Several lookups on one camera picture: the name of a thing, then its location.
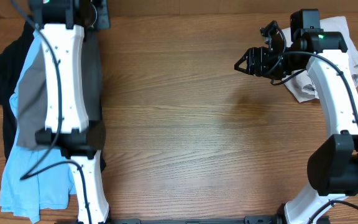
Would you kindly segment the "grey shorts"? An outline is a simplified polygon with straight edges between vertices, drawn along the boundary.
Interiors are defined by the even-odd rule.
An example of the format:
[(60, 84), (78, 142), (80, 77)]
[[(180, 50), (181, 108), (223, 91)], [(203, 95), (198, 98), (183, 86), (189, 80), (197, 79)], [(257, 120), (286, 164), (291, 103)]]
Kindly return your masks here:
[[(86, 112), (89, 120), (99, 121), (102, 119), (102, 69), (96, 32), (86, 33), (81, 62)], [(38, 145), (35, 141), (35, 132), (45, 126), (47, 115), (45, 64), (41, 39), (37, 34), (30, 45), (14, 95), (17, 105), (12, 107), (16, 109), (18, 120), (16, 146), (30, 151), (47, 149), (47, 146)]]

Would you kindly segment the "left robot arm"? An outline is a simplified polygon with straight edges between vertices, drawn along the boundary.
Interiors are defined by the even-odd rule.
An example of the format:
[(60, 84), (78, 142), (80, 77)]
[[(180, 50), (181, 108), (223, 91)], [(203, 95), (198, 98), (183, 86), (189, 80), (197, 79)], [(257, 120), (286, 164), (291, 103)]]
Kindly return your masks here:
[(101, 85), (95, 72), (83, 71), (83, 46), (92, 31), (109, 29), (106, 1), (29, 1), (36, 31), (42, 39), (47, 112), (44, 127), (35, 134), (39, 144), (59, 148), (75, 183), (77, 223), (111, 223), (101, 177), (106, 128), (100, 117)]

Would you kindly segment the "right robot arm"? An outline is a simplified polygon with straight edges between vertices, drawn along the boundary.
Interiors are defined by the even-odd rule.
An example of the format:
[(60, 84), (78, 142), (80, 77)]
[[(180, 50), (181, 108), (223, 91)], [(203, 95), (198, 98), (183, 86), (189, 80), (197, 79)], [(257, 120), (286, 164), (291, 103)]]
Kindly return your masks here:
[(260, 29), (263, 47), (249, 48), (235, 63), (238, 72), (281, 85), (306, 72), (319, 96), (327, 140), (310, 156), (308, 183), (276, 215), (246, 217), (246, 223), (328, 223), (326, 212), (358, 194), (358, 92), (348, 48), (340, 32), (326, 32), (317, 9), (290, 17), (290, 37), (276, 21)]

